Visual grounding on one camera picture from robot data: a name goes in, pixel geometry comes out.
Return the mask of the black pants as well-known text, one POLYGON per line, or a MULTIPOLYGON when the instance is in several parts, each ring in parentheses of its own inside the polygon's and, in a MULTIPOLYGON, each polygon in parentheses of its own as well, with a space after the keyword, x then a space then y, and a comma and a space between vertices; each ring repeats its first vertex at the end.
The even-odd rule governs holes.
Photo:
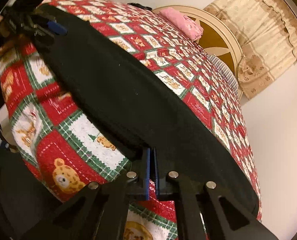
POLYGON ((211 132, 210 111, 193 94, 193 85, 176 94, 160 73, 153 73, 90 23, 43 4, 67 31, 49 45, 35 42, 59 83, 101 132, 131 161, 143 150, 157 158, 156 194, 166 200, 169 171, 186 175, 199 191, 207 181, 223 186, 251 214, 259 199, 251 182, 229 153, 230 144, 211 132))

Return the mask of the red teddy bear bedspread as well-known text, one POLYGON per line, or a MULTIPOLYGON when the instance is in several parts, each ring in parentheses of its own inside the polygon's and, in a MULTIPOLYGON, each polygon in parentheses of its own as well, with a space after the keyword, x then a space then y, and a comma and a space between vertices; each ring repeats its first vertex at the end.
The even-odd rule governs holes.
MULTIPOLYGON (((222 74, 220 59, 158 14, 109 0, 45 0, 90 24, 133 55, 173 91, 222 144, 251 189, 251 211, 260 219, 259 181, 240 103, 222 74)), ((29 170, 60 200, 92 179, 105 183, 130 161, 93 125, 59 86, 30 42, 0 60, 0 81, 13 137, 29 170)))

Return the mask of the pink folded blanket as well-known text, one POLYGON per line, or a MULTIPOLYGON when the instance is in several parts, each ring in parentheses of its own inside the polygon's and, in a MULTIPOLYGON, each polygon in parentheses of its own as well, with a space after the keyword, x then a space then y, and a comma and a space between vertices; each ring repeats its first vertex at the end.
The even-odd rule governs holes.
POLYGON ((203 35, 204 29, 200 25, 171 7, 162 9, 158 14, 172 23, 192 41, 200 39, 203 35))

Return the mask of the striped pillow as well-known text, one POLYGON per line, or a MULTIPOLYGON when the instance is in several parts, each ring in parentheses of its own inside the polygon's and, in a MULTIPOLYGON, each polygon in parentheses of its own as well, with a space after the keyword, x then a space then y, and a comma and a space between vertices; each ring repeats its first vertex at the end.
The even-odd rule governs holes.
POLYGON ((236 98, 239 98, 239 84, 235 78, 233 72, 229 69, 227 64, 225 64, 221 59, 216 55, 207 55, 208 60, 215 66, 219 71, 223 79, 228 83, 228 85, 233 90, 236 98))

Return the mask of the cream wooden headboard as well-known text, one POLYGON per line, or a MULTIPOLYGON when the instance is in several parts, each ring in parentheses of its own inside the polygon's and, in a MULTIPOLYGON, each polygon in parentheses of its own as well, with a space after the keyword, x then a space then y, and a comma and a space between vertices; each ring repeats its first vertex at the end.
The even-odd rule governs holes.
MULTIPOLYGON (((216 16, 205 10, 184 5, 172 5, 170 7, 188 16, 188 18, 191 18, 204 29, 202 37, 196 40, 196 43, 199 47, 203 48, 206 58, 207 55, 216 55, 227 64, 238 81, 238 66, 243 54, 241 46, 233 32, 216 16)), ((235 96, 231 87, 208 58, 206 65, 205 68, 208 68, 210 73, 215 73, 219 76, 230 93, 235 96)), ((236 98, 236 100, 240 101, 242 94, 243 92, 239 85, 239 98, 236 98)))

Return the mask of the beige curtain behind headboard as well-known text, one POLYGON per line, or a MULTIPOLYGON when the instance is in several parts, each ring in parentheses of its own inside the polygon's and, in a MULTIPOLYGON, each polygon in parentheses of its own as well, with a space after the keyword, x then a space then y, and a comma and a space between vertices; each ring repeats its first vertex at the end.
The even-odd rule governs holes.
POLYGON ((297 62, 297 18, 283 0, 215 0, 205 11, 221 20, 240 44, 238 82, 248 99, 297 62))

